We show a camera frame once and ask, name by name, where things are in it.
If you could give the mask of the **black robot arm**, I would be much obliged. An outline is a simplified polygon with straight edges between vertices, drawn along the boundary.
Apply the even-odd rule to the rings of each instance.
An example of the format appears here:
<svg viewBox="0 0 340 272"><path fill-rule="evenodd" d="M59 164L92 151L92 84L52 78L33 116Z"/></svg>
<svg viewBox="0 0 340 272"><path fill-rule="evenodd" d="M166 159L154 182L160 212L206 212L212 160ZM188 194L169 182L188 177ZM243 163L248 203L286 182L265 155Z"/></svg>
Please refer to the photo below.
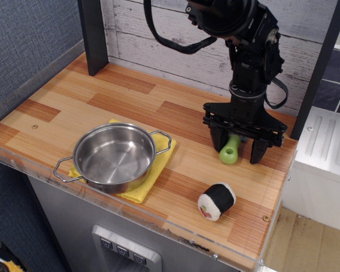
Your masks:
<svg viewBox="0 0 340 272"><path fill-rule="evenodd" d="M278 21L259 1L189 1L192 24L214 38L223 39L233 71L229 103L206 103L203 121L210 128L214 148L225 151L228 136L253 140L251 164L258 164L268 148L280 147L287 126L267 113L268 85L285 93L277 79L284 59L280 56Z"/></svg>

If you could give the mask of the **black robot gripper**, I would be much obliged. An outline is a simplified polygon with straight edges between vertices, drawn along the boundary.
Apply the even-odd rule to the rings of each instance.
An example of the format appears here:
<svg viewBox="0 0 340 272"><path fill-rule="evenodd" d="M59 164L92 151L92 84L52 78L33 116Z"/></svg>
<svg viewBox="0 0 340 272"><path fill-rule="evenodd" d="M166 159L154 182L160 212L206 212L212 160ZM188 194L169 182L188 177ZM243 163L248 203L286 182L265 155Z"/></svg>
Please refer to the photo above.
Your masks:
<svg viewBox="0 0 340 272"><path fill-rule="evenodd" d="M226 145L229 133L254 139L251 164L258 164L268 147L281 147L287 125L267 113L266 101L265 91L250 97L233 91L228 103L205 103L203 123L210 128L215 150L220 152Z"/></svg>

